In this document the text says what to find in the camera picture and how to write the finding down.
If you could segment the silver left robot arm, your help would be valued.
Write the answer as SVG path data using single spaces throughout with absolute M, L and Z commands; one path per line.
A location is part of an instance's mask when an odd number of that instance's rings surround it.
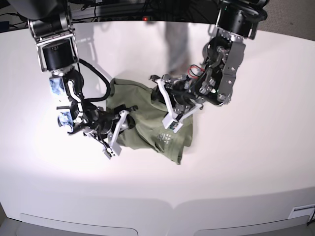
M 244 58 L 244 40 L 255 38 L 258 24 L 268 17 L 267 4 L 267 0 L 220 0 L 216 34 L 203 48 L 202 64 L 191 65 L 186 75 L 150 77 L 157 84 L 152 99 L 167 108 L 165 128 L 180 128 L 204 102 L 219 107 L 230 102 Z

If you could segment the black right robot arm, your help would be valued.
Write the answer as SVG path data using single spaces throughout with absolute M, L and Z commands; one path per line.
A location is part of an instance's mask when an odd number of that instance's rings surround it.
M 78 57 L 75 28 L 71 10 L 65 0 L 11 0 L 9 4 L 28 21 L 35 40 L 39 64 L 50 72 L 50 89 L 57 100 L 58 125 L 69 135 L 82 131 L 114 149 L 123 131 L 128 114 L 136 106 L 107 112 L 94 102 L 106 100 L 111 94 L 109 81 L 91 64 Z M 106 93 L 99 98 L 85 98 L 84 79 L 75 65 L 82 64 L 106 84 Z

